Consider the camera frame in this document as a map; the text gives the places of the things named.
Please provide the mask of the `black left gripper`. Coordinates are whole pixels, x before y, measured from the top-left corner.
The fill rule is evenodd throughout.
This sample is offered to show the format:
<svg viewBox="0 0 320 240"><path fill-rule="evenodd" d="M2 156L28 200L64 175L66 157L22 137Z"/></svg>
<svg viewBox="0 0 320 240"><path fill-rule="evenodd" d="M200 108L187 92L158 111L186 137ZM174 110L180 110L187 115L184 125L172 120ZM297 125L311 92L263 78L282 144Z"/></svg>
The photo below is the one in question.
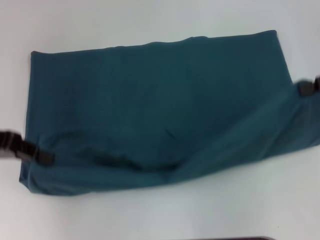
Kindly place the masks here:
<svg viewBox="0 0 320 240"><path fill-rule="evenodd" d="M43 166L50 166L55 161L54 154L41 149L36 144L22 140L20 134L11 131L0 132L0 158L20 158Z"/></svg>

